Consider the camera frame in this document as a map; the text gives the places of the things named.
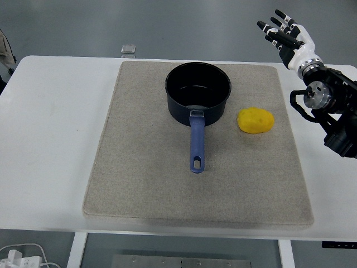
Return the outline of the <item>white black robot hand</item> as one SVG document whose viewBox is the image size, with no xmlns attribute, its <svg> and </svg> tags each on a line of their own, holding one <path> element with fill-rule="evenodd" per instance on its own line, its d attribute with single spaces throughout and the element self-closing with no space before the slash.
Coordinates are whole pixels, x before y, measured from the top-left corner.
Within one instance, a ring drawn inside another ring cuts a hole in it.
<svg viewBox="0 0 357 268">
<path fill-rule="evenodd" d="M 277 17 L 271 17 L 271 25 L 258 21 L 257 26 L 264 32 L 265 39 L 278 50 L 285 67 L 298 71 L 309 60 L 321 60 L 307 30 L 284 12 L 277 9 L 275 14 Z"/>
</svg>

